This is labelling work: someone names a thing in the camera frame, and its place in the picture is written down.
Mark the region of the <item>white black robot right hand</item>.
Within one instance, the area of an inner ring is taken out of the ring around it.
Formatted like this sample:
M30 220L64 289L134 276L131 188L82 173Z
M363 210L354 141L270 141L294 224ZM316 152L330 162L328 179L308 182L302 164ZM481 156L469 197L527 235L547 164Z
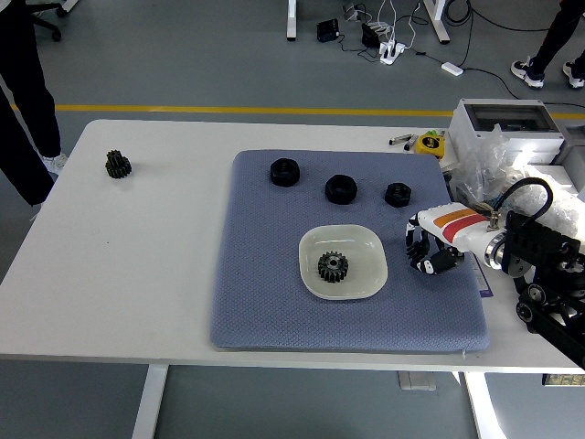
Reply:
M460 265L467 252L499 269L501 258L496 253L504 248L504 240L503 230L491 229L488 219L459 202L422 210L406 227L410 266L432 275Z

